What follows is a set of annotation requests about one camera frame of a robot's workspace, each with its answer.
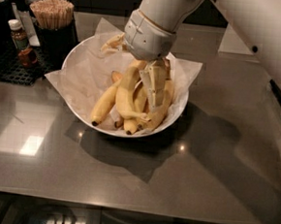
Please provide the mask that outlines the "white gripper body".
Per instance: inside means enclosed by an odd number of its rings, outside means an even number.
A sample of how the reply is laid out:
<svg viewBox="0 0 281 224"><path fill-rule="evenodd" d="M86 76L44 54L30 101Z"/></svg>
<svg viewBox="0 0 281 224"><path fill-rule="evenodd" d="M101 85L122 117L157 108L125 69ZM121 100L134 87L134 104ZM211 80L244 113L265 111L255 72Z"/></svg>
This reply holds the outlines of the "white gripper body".
<svg viewBox="0 0 281 224"><path fill-rule="evenodd" d="M124 42L136 59L151 61L166 57L175 39L174 33L157 27L140 10L133 11L125 25Z"/></svg>

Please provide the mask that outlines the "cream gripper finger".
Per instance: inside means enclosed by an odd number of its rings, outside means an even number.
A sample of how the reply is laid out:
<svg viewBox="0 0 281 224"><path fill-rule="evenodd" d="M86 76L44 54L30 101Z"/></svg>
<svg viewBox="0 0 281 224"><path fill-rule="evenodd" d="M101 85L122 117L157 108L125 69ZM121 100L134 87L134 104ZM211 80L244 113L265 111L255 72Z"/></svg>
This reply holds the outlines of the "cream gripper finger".
<svg viewBox="0 0 281 224"><path fill-rule="evenodd" d="M116 34L107 40L100 48L102 53L111 53L117 51L126 51L127 47L124 40L124 34Z"/></svg>
<svg viewBox="0 0 281 224"><path fill-rule="evenodd" d="M163 104L167 67L163 60L148 62L143 70L139 71L143 88L149 103L149 110L155 112Z"/></svg>

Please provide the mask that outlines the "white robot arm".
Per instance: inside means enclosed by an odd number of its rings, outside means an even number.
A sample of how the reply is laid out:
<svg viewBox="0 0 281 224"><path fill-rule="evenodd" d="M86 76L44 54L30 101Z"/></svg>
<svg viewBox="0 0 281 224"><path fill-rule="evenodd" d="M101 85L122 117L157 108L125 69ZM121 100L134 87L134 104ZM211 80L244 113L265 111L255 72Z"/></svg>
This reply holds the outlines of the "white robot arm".
<svg viewBox="0 0 281 224"><path fill-rule="evenodd" d="M274 81L281 106L281 0L209 0L249 47ZM125 31L102 51L126 48L137 59L158 60L170 53L182 21L203 0L142 0Z"/></svg>

